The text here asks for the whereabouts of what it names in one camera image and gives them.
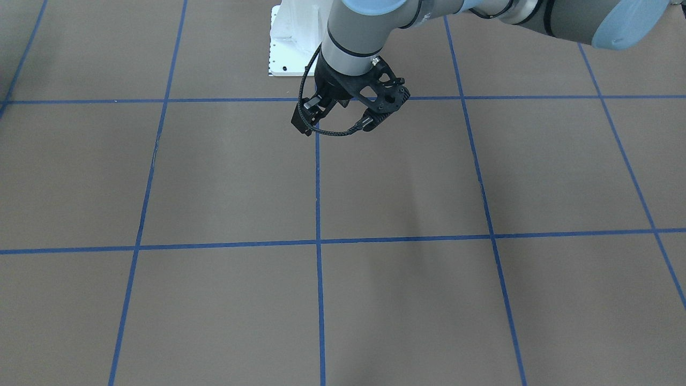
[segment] black cable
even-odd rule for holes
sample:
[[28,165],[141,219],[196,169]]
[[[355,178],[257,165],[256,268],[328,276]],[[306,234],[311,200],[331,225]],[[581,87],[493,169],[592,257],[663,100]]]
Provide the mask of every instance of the black cable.
[[476,10],[476,8],[471,8],[469,11],[470,11],[471,13],[477,15],[478,17],[482,18],[482,19],[495,19],[495,18],[497,18],[497,17],[499,17],[499,16],[502,16],[502,15],[505,14],[507,11],[509,11],[509,10],[512,8],[512,6],[513,6],[514,4],[515,4],[515,0],[510,0],[510,1],[508,2],[508,5],[507,5],[502,11],[498,12],[497,14],[483,14],[483,13],[481,13],[481,12],[478,12],[478,11]]
[[315,133],[319,133],[321,135],[329,135],[332,137],[345,137],[347,135],[354,134],[357,131],[359,131],[360,128],[353,126],[346,131],[321,130],[319,128],[316,128],[315,126],[312,126],[309,123],[309,120],[305,119],[305,116],[303,115],[303,91],[305,90],[305,81],[307,80],[307,74],[309,74],[309,70],[312,68],[314,61],[317,59],[317,56],[319,55],[319,53],[321,51],[322,51],[322,46],[320,45],[319,47],[317,47],[317,50],[315,50],[314,55],[312,56],[312,59],[309,61],[307,66],[305,66],[305,73],[303,74],[303,79],[300,81],[300,91],[298,92],[298,114],[300,114],[300,118],[303,120],[305,125],[307,125],[307,128],[312,130]]

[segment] end effector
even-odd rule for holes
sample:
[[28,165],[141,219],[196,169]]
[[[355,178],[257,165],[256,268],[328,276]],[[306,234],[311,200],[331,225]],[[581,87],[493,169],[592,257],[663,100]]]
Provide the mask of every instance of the end effector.
[[[466,10],[535,32],[592,45],[626,49],[657,24],[674,0],[334,0],[319,61],[317,92],[298,97],[292,123],[300,132],[349,135],[370,131],[398,111],[410,97],[404,79],[393,74],[379,53],[391,31],[418,27],[427,20]],[[370,87],[375,98],[361,90]],[[346,132],[316,128],[337,104],[357,98],[368,108]]]

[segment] tiled surface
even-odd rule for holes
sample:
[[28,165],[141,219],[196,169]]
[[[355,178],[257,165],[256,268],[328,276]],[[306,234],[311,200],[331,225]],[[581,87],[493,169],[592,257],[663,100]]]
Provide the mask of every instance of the tiled surface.
[[500,243],[531,385],[673,385],[686,318],[652,235]]
[[686,99],[608,106],[657,227],[686,227]]
[[316,268],[313,247],[141,253],[117,384],[315,385]]
[[0,384],[105,385],[129,252],[0,256]]
[[0,385],[683,383],[681,10],[624,53],[394,32],[423,98],[318,139],[276,0],[184,3],[49,0],[30,39],[0,0]]
[[326,245],[331,385],[516,385],[488,240]]
[[160,106],[18,105],[0,124],[2,249],[132,245]]
[[467,105],[497,233],[649,226],[598,100]]

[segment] white mounting plate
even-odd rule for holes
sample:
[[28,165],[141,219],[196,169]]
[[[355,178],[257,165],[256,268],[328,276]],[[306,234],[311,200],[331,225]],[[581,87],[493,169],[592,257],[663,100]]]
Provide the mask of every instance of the white mounting plate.
[[[272,8],[272,27],[280,7],[280,5],[276,5]],[[274,38],[270,38],[270,40],[269,76],[303,76],[305,66],[312,59],[314,51],[308,54],[298,49],[292,41]],[[308,73],[309,76],[314,75],[316,65],[317,62],[315,61]]]

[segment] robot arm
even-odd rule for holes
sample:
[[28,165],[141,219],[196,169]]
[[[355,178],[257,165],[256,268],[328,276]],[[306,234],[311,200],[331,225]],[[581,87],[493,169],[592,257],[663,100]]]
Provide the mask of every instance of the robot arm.
[[[303,76],[293,125],[303,134],[350,135],[371,131],[410,98],[405,80],[379,56],[392,30],[466,10],[529,30],[604,49],[626,49],[657,24],[674,0],[334,0],[327,34]],[[303,98],[305,78],[316,57],[317,92]],[[376,98],[362,90],[370,87]],[[316,124],[337,104],[357,98],[367,106],[344,132]]]

